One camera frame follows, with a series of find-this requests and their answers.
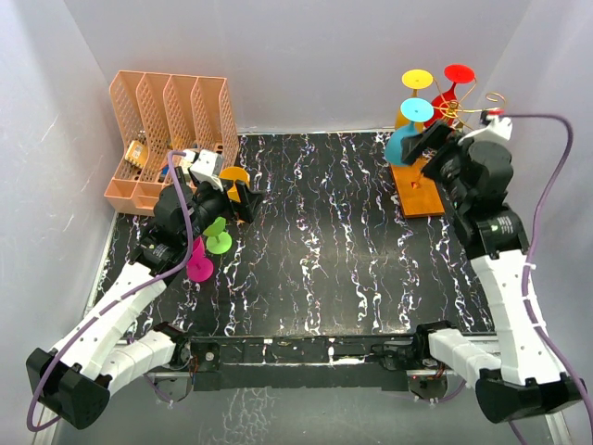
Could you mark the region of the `yellow-orange wine glass front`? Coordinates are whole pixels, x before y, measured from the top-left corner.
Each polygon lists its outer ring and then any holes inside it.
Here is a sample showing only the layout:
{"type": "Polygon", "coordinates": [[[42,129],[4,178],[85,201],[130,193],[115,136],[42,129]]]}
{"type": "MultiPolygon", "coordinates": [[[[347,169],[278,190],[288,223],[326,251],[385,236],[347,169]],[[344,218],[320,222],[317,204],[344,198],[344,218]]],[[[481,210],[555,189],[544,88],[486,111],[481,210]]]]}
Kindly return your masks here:
{"type": "Polygon", "coordinates": [[[239,193],[240,186],[238,183],[243,184],[245,189],[248,189],[250,186],[249,173],[241,167],[232,166],[223,169],[219,175],[219,179],[221,181],[223,194],[227,196],[232,203],[240,204],[242,198],[239,193]]]}

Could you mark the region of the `cyan wine glass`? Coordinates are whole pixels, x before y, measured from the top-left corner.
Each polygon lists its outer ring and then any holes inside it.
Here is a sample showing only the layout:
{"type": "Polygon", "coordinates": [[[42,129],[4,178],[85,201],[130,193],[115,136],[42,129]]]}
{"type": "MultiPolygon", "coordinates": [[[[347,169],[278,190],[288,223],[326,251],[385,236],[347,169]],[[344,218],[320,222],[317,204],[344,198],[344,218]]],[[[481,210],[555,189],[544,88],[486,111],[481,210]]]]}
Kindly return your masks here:
{"type": "Polygon", "coordinates": [[[399,111],[406,120],[406,123],[391,134],[385,147],[385,159],[396,166],[403,166],[401,145],[405,137],[415,136],[420,132],[416,124],[429,121],[434,116],[434,108],[430,102],[419,97],[411,97],[402,102],[399,111]]]}

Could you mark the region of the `green wine glass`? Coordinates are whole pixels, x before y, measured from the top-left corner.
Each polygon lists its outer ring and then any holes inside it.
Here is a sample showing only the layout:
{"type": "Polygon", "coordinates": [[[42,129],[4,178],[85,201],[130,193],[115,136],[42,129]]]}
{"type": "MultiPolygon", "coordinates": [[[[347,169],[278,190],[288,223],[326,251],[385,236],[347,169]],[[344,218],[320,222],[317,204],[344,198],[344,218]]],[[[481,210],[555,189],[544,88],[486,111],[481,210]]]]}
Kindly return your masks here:
{"type": "Polygon", "coordinates": [[[208,252],[221,255],[227,252],[232,244],[233,239],[226,231],[227,220],[223,217],[218,217],[215,222],[209,226],[203,235],[206,238],[206,249],[208,252]]]}

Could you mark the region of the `magenta wine glass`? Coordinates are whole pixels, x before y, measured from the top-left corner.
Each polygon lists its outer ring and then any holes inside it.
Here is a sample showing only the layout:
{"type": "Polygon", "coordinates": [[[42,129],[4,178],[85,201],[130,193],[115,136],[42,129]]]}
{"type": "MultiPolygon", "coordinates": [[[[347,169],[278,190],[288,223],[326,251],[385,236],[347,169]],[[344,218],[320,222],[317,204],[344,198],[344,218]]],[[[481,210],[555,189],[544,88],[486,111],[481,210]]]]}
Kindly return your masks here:
{"type": "Polygon", "coordinates": [[[207,281],[214,272],[213,262],[206,257],[206,249],[201,237],[194,241],[192,255],[186,264],[187,278],[195,283],[207,281]]]}

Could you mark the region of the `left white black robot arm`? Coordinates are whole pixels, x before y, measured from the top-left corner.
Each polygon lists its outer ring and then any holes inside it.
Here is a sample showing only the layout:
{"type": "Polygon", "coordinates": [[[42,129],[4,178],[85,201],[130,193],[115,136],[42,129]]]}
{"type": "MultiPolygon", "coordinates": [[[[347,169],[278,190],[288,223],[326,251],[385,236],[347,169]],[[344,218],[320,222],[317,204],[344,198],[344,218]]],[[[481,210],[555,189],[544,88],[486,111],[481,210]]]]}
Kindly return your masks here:
{"type": "Polygon", "coordinates": [[[185,269],[196,241],[218,218],[254,221],[263,192],[243,181],[186,184],[162,189],[154,216],[119,277],[100,301],[50,350],[35,349],[25,362],[32,406],[42,404],[82,430],[92,425],[118,390],[148,371],[183,369],[191,359],[185,334],[158,324],[131,345],[118,341],[140,313],[185,269]]]}

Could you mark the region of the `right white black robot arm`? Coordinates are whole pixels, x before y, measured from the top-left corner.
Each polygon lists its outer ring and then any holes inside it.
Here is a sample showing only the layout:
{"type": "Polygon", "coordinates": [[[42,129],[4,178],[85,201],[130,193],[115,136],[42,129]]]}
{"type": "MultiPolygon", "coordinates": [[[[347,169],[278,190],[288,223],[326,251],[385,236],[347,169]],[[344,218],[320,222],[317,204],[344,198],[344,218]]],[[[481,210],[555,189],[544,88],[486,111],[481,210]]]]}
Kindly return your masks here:
{"type": "Polygon", "coordinates": [[[402,139],[401,159],[411,165],[434,151],[422,169],[441,184],[453,204],[454,229],[486,295],[499,355],[482,350],[451,323],[421,324],[412,341],[414,360],[439,363],[473,388],[478,405],[494,424],[556,413],[582,401],[587,388],[546,330],[531,281],[538,230],[524,230],[506,203],[513,176],[511,115],[484,112],[482,128],[469,133],[435,121],[402,139]]]}

